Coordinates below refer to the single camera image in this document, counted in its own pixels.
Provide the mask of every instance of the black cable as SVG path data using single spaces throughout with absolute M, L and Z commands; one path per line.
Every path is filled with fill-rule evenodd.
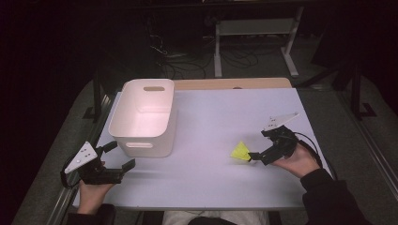
M 68 167 L 68 165 L 71 163 L 71 161 L 74 159 L 74 157 L 75 157 L 76 155 L 77 155 L 77 153 L 73 154 L 72 156 L 70 156 L 70 157 L 67 159 L 67 161 L 65 161 L 64 166 L 62 167 L 62 171 L 60 172 L 60 174 L 61 174 L 61 182 L 62 182 L 62 185 L 63 185 L 65 188 L 68 188 L 68 189 L 75 188 L 75 187 L 79 184 L 79 182 L 80 182 L 80 179 L 79 179 L 79 180 L 78 180 L 75 184 L 73 184 L 73 185 L 68 184 L 67 174 L 65 173 L 65 169 Z
M 211 40 L 209 41 L 209 43 L 205 44 L 205 46 L 203 46 L 202 49 L 213 47 L 215 45 L 216 45 L 216 38 L 211 37 Z
M 299 134 L 299 135 L 301 135 L 301 136 L 307 138 L 308 140 L 310 140 L 310 142 L 313 144 L 313 146 L 314 146 L 314 148 L 315 148 L 316 153 L 319 155 L 318 149 L 316 148 L 316 145 L 314 144 L 313 140 L 311 140 L 309 137 L 305 136 L 305 135 L 302 134 L 302 133 L 295 132 L 295 134 Z M 338 176 L 337 176 L 337 172 L 336 172 L 336 170 L 334 169 L 333 165 L 331 165 L 330 161 L 329 161 L 325 156 L 324 156 L 324 159 L 325 159 L 326 163 L 328 164 L 328 166 L 329 166 L 329 168 L 330 168 L 330 170 L 331 170 L 332 176 L 334 176 L 334 180 L 339 180 L 339 178 L 338 178 Z
M 294 132 L 294 134 L 299 134 L 299 135 L 305 137 L 306 139 L 308 139 L 308 140 L 313 144 L 313 146 L 314 146 L 314 148 L 315 148 L 315 152 L 319 155 L 319 153 L 318 153 L 318 148 L 316 147 L 316 145 L 315 145 L 315 143 L 313 142 L 313 140 L 311 140 L 309 137 L 307 137 L 306 135 L 304 135 L 304 134 L 302 134 L 302 133 Z
M 175 78 L 175 75 L 176 75 L 176 69 L 174 67 L 168 65 L 168 64 L 161 64 L 161 66 L 164 67 L 163 73 L 164 73 L 165 78 L 167 78 L 167 79 L 169 78 L 169 75 L 168 75 L 169 71 L 167 71 L 167 67 L 172 69 L 173 75 L 171 77 L 171 80 L 173 80 Z
M 245 63 L 239 62 L 239 61 L 237 61 L 237 60 L 235 60 L 235 59 L 232 59 L 232 58 L 230 58 L 229 56 L 227 56 L 227 55 L 224 54 L 224 53 L 220 53 L 220 56 L 222 57 L 222 59 L 223 59 L 227 64 L 229 64 L 231 67 L 234 67 L 234 68 L 250 68 L 250 67 L 253 66 L 251 63 L 245 64 Z M 240 66 L 234 65 L 234 64 L 231 63 L 231 62 L 234 62 L 234 63 L 239 64 L 239 65 L 242 65 L 242 66 L 240 67 Z
M 76 196 L 76 193 L 77 193 L 77 189 L 75 189 L 75 190 L 72 192 L 73 198 L 71 198 L 71 199 L 68 201 L 67 209 L 69 209 L 69 208 L 73 205 L 73 200 L 74 200 L 74 197 Z M 64 215 L 62 216 L 61 221 L 60 221 L 59 224 L 64 224 L 64 220 L 65 220 L 65 218 L 67 218 L 67 215 L 68 215 L 67 213 L 64 213 Z
M 328 167 L 331 170 L 332 176 L 334 176 L 334 180 L 339 180 L 339 177 L 337 176 L 337 172 L 334 169 L 333 165 L 331 165 L 330 161 L 324 156 L 324 159 L 326 161 L 326 163 L 328 164 Z
M 236 52 L 229 51 L 229 52 L 230 52 L 236 59 L 246 59 L 246 60 L 249 62 L 249 65 L 251 65 L 251 66 L 255 66 L 255 65 L 258 64 L 258 57 L 257 57 L 257 55 L 255 55 L 255 54 L 252 54 L 252 53 L 245 53 L 244 51 L 236 51 Z M 253 57 L 253 58 L 254 58 L 254 60 L 255 60 L 254 63 L 252 63 L 252 61 L 250 60 L 250 57 Z
M 170 80 L 174 80 L 174 79 L 176 78 L 176 75 L 177 75 L 177 74 L 179 74 L 179 76 L 181 77 L 182 80 L 185 80 L 184 75 L 182 75 L 182 73 L 181 73 L 180 71 L 176 71 L 176 68 L 173 67 L 172 65 L 169 65 L 169 64 L 167 64 L 167 63 L 164 63 L 164 64 L 162 64 L 162 66 L 165 67 L 165 68 L 169 67 L 169 68 L 173 71 L 173 76 L 170 78 Z M 167 71 L 167 69 L 166 69 L 165 72 L 166 72 L 166 73 L 165 73 L 164 75 L 165 75 L 165 77 L 168 78 L 168 73 L 169 73 L 169 71 Z
M 190 59 L 185 60 L 185 61 L 175 61 L 175 60 L 180 60 L 182 57 L 188 57 Z M 197 61 L 199 59 L 199 57 L 200 57 L 200 55 L 198 53 L 193 53 L 193 55 L 190 55 L 188 53 L 188 54 L 184 54 L 184 55 L 180 55 L 180 56 L 172 56 L 172 55 L 164 56 L 164 58 L 169 63 L 191 63 L 191 62 Z
M 197 70 L 202 70 L 203 71 L 203 79 L 206 78 L 207 74 L 206 74 L 206 68 L 208 67 L 208 65 L 211 63 L 212 61 L 212 57 L 209 57 L 208 60 L 206 61 L 206 63 L 204 65 L 198 65 L 196 63 L 193 63 L 195 61 L 198 61 L 199 57 L 196 57 L 192 60 L 189 61 L 177 61 L 177 62 L 173 62 L 170 60 L 166 60 L 164 61 L 164 65 L 169 66 L 170 68 L 172 68 L 173 70 L 179 69 L 179 70 L 183 70 L 183 71 L 197 71 Z M 193 66 L 194 68 L 187 68 L 187 67 L 180 67 L 179 65 L 183 66 L 183 65 L 189 65 L 189 66 Z
M 182 74 L 182 72 L 176 71 L 176 74 L 175 74 L 175 75 L 177 75 L 177 74 L 178 74 L 178 76 L 181 78 L 180 80 L 185 80 L 185 77 L 184 77 L 184 75 Z
M 297 141 L 297 139 L 294 139 L 294 138 L 291 138 L 291 137 L 288 137 L 288 136 L 283 136 L 283 135 L 278 135 L 278 138 L 283 138 L 283 139 L 288 139 L 288 140 L 292 140 L 292 141 Z
M 245 57 L 247 57 L 247 56 L 249 56 L 249 55 L 255 55 L 255 51 L 259 50 L 260 47 L 261 47 L 264 43 L 265 43 L 265 41 L 260 42 L 260 44 L 258 44 L 253 50 L 251 50 L 251 51 L 249 51 L 249 52 L 245 52 L 245 51 L 243 51 L 243 50 L 239 50 L 237 47 L 236 47 L 236 49 L 237 49 L 238 51 L 241 51 L 241 52 L 245 53 L 245 54 L 246 54 Z M 245 48 L 247 48 L 246 44 L 242 41 L 242 39 L 240 39 L 240 44 L 241 44 L 241 46 L 244 46 Z

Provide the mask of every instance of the white tabletop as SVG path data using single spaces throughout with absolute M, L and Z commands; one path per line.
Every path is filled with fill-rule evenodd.
M 268 119 L 297 112 L 299 116 L 286 126 L 310 137 L 326 165 L 296 89 L 176 91 L 174 101 L 178 115 L 171 155 L 136 158 L 136 167 L 125 174 L 122 184 L 110 190 L 105 203 L 137 210 L 303 207 L 305 190 L 297 177 L 272 165 L 266 167 L 261 161 L 230 157 L 240 141 L 251 152 L 269 148 L 272 142 L 260 132 Z M 98 146 L 114 140 L 108 132 L 114 109 L 115 104 Z M 101 160 L 106 161 L 107 168 L 120 168 L 130 157 L 117 147 Z M 79 195 L 73 205 L 78 204 Z

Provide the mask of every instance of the wire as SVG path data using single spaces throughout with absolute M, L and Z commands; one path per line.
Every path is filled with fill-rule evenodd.
M 245 49 L 248 48 L 248 45 L 245 44 L 242 41 L 242 38 L 239 39 L 240 46 L 244 47 Z M 265 41 L 260 42 L 257 44 L 252 50 L 250 51 L 244 51 L 239 47 L 232 47 L 233 50 L 223 50 L 224 53 L 221 53 L 222 59 L 229 64 L 230 66 L 234 68 L 250 68 L 252 66 L 255 66 L 259 63 L 258 61 L 258 55 L 265 55 L 265 54 L 270 54 L 274 53 L 276 50 L 279 50 L 279 45 L 272 50 L 268 52 L 261 52 L 259 53 L 258 51 L 261 50 L 261 47 L 265 44 Z
M 158 49 L 158 48 L 156 48 L 156 47 L 154 47 L 154 46 L 149 46 L 150 48 L 152 48 L 152 49 L 154 49 L 154 50 L 156 50 L 156 51 L 158 51 L 159 53 L 162 53 L 162 54 L 165 54 L 165 55 L 167 55 L 167 51 L 166 50 L 160 50 L 160 49 Z
M 294 134 L 301 135 L 301 136 L 305 137 L 306 139 L 308 139 L 308 140 L 313 144 L 313 146 L 314 146 L 314 148 L 315 148 L 315 152 L 319 155 L 319 153 L 318 153 L 318 148 L 316 147 L 316 145 L 315 145 L 315 143 L 313 142 L 313 140 L 311 140 L 308 136 L 306 136 L 306 135 L 304 135 L 304 134 L 302 134 L 302 133 L 294 132 Z
M 152 38 L 157 38 L 161 41 L 161 49 L 163 48 L 163 38 L 157 35 L 150 35 Z
M 331 165 L 330 161 L 325 156 L 324 156 L 324 158 L 325 158 L 325 161 L 326 161 L 326 163 L 328 164 L 328 166 L 329 166 L 329 168 L 331 170 L 332 176 L 334 176 L 334 180 L 339 180 L 339 177 L 337 176 L 337 172 L 334 169 L 333 165 Z
M 210 39 L 209 43 L 206 43 L 202 48 L 206 49 L 209 47 L 214 47 L 216 44 L 216 38 L 215 37 L 206 37 L 208 39 Z
M 75 157 L 76 155 L 77 155 L 77 153 L 73 154 L 72 156 L 70 156 L 70 157 L 67 159 L 67 161 L 65 161 L 64 166 L 62 167 L 62 171 L 60 172 L 60 174 L 61 174 L 61 182 L 62 182 L 62 185 L 63 185 L 65 188 L 69 188 L 69 189 L 75 188 L 75 187 L 79 184 L 79 182 L 80 182 L 80 179 L 79 179 L 79 180 L 78 180 L 75 184 L 73 184 L 73 185 L 68 184 L 67 174 L 65 173 L 65 169 L 68 167 L 68 165 L 71 163 L 71 161 L 74 159 L 74 157 Z
M 292 140 L 292 141 L 297 141 L 297 139 L 294 139 L 294 138 L 291 138 L 291 137 L 288 137 L 288 136 L 283 136 L 283 135 L 278 135 L 278 138 L 283 138 L 283 139 L 288 139 L 288 140 Z
M 195 55 L 190 55 L 188 53 L 180 53 L 177 55 L 166 55 L 166 61 L 169 63 L 191 63 L 191 62 L 195 62 L 197 60 L 199 60 L 200 55 L 199 54 L 195 54 Z M 186 57 L 188 59 L 186 60 L 182 60 L 180 58 L 182 57 Z
M 168 57 L 163 58 L 161 64 L 165 67 L 165 76 L 168 77 L 168 71 L 167 67 L 171 68 L 173 70 L 173 78 L 175 75 L 178 73 L 181 75 L 182 79 L 185 79 L 184 76 L 182 75 L 181 71 L 198 71 L 201 70 L 203 72 L 203 79 L 206 78 L 207 73 L 206 73 L 206 68 L 208 65 L 211 63 L 213 57 L 209 57 L 203 65 L 199 64 L 199 61 L 203 61 L 202 57 L 200 57 L 199 54 L 188 54 L 187 55 L 187 60 L 175 60 L 174 58 L 170 59 Z
M 163 64 L 163 66 L 164 66 L 164 70 L 165 70 L 164 76 L 165 76 L 166 78 L 169 78 L 169 76 L 168 76 L 168 71 L 167 71 L 167 67 L 170 67 L 170 68 L 172 69 L 172 71 L 173 71 L 173 76 L 171 77 L 171 80 L 173 80 L 173 79 L 175 78 L 175 75 L 176 75 L 176 69 L 175 69 L 174 67 L 171 67 L 170 65 L 167 65 L 167 64 Z

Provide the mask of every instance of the human hand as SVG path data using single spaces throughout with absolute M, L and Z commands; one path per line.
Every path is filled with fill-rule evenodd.
M 301 178 L 314 170 L 320 169 L 311 153 L 299 143 L 291 157 L 278 159 L 274 161 L 272 165 L 284 168 L 298 178 Z
M 81 180 L 79 183 L 80 205 L 77 213 L 96 215 L 103 203 L 106 193 L 108 193 L 114 185 L 115 184 L 87 185 Z

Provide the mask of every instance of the yellow object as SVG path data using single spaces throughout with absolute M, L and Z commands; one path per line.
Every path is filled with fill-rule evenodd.
M 234 151 L 231 153 L 232 158 L 238 158 L 242 160 L 249 161 L 251 157 L 249 156 L 249 149 L 243 142 L 239 142 L 239 144 L 235 147 Z

